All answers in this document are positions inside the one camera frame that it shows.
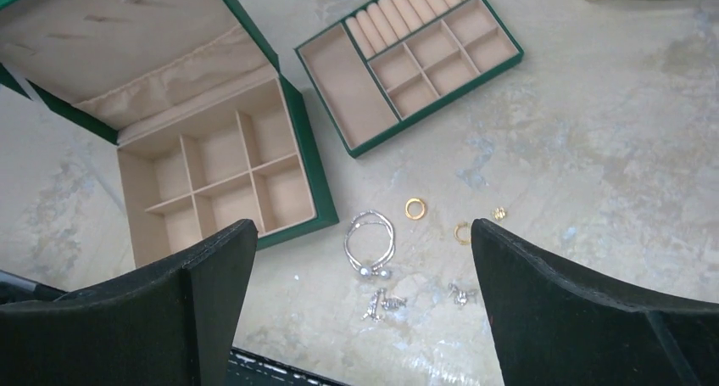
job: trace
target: white surface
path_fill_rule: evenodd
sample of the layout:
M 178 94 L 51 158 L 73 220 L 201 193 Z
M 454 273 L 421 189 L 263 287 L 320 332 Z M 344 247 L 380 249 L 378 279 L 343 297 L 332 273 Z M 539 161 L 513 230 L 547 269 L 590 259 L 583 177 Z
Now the white surface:
M 719 302 L 719 0 L 489 0 L 524 62 L 352 160 L 293 48 L 364 1 L 241 0 L 304 91 L 342 222 L 258 254 L 235 345 L 352 384 L 501 384 L 481 298 L 458 310 L 445 291 L 477 286 L 454 225 L 498 206 L 559 255 Z M 119 192 L 114 148 L 0 100 L 0 268 L 67 289 L 129 271 L 126 221 L 69 140 Z M 421 221 L 404 217 L 415 196 Z M 382 285 L 409 299 L 380 323 L 360 321 L 380 283 L 342 252 L 367 208 L 395 224 Z M 366 229 L 352 245 L 376 257 L 384 233 Z

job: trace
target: silver bracelet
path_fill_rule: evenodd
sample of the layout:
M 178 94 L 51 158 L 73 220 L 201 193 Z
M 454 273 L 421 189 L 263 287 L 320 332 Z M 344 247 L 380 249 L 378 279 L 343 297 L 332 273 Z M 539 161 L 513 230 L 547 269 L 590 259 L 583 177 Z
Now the silver bracelet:
M 374 215 L 378 218 L 378 220 L 359 221 L 359 219 L 367 215 Z M 387 234 L 389 234 L 389 247 L 387 247 L 387 251 L 385 251 L 382 257 L 369 266 L 362 265 L 362 263 L 355 259 L 349 251 L 349 238 L 352 236 L 354 231 L 365 225 L 383 225 L 387 228 Z M 392 276 L 392 272 L 387 269 L 383 269 L 382 267 L 394 256 L 394 228 L 392 227 L 392 223 L 376 210 L 366 210 L 360 212 L 350 222 L 349 230 L 347 231 L 347 234 L 344 235 L 344 254 L 347 255 L 347 259 L 349 260 L 349 264 L 352 265 L 352 268 L 359 272 L 362 277 L 379 276 L 382 278 L 390 278 Z

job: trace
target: compartment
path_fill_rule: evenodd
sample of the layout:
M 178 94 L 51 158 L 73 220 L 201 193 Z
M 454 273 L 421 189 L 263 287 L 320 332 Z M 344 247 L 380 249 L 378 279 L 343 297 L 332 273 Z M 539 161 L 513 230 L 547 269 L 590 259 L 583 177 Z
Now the compartment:
M 236 103 L 249 164 L 259 167 L 297 152 L 292 124 L 277 80 L 257 86 Z
M 240 219 L 253 220 L 259 234 L 265 233 L 249 173 L 197 191 L 195 202 L 204 237 Z
M 413 76 L 420 74 L 415 61 L 406 50 L 404 44 L 399 44 L 370 62 L 370 67 L 385 90 L 392 89 Z
M 480 38 L 499 26 L 482 0 L 470 0 L 444 18 L 462 45 Z
M 412 36 L 407 47 L 420 66 L 425 69 L 459 50 L 452 35 L 442 27 L 440 21 L 435 22 Z
M 190 193 L 180 138 L 121 149 L 120 173 L 131 176 L 130 194 L 143 208 L 162 204 Z
M 298 52 L 350 149 L 399 123 L 341 24 Z
M 491 70 L 519 53 L 507 35 L 499 30 L 476 39 L 465 50 L 482 72 Z
M 479 72 L 472 62 L 461 51 L 437 62 L 425 72 L 440 96 L 452 92 L 479 76 Z
M 165 234 L 171 253 L 187 249 L 202 240 L 198 217 L 192 206 L 192 197 L 186 196 L 171 206 L 155 210 L 153 214 L 164 221 Z
M 315 216 L 312 192 L 297 156 L 252 172 L 265 232 L 297 225 Z
M 225 180 L 248 170 L 244 141 L 232 112 L 209 117 L 181 135 L 192 189 Z
M 389 94 L 392 104 L 403 119 L 439 98 L 424 76 L 416 76 Z

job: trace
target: black velvet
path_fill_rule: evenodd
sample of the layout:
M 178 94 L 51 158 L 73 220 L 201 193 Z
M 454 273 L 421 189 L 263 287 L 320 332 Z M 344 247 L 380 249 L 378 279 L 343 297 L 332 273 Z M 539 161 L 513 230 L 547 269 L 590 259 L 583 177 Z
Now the black velvet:
M 216 385 L 254 262 L 239 221 L 54 302 L 0 305 L 0 385 Z
M 719 384 L 719 305 L 605 276 L 487 220 L 471 241 L 506 385 Z

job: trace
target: jewelry box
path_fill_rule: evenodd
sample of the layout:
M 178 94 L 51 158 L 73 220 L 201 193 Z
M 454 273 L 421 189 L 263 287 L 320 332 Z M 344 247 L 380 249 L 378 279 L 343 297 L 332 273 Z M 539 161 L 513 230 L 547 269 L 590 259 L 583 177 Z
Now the jewelry box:
M 370 0 L 295 52 L 355 158 L 524 55 L 487 0 Z
M 137 266 L 337 223 L 302 95 L 237 0 L 0 0 L 0 82 L 117 144 Z

